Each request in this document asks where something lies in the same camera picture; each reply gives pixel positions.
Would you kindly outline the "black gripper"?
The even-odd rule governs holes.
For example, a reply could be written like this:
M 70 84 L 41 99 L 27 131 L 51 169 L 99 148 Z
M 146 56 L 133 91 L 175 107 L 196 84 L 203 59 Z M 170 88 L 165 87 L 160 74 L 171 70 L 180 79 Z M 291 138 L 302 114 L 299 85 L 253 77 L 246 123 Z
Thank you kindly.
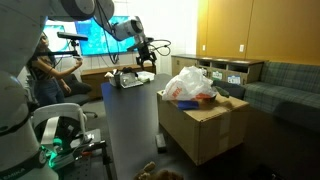
M 150 60 L 152 66 L 155 66 L 155 61 L 157 57 L 153 51 L 149 50 L 150 43 L 149 42 L 142 42 L 136 45 L 138 50 L 139 56 L 136 58 L 136 63 L 141 67 L 144 68 L 144 62 Z

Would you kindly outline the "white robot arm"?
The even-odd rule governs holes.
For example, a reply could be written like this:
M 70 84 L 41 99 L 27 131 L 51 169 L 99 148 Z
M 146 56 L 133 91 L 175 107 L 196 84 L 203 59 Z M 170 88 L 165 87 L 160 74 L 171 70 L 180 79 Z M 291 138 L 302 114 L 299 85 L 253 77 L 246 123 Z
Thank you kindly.
M 117 40 L 146 40 L 139 18 L 112 25 L 113 14 L 112 0 L 0 0 L 1 180 L 59 180 L 36 138 L 26 91 L 17 79 L 46 22 L 93 18 Z

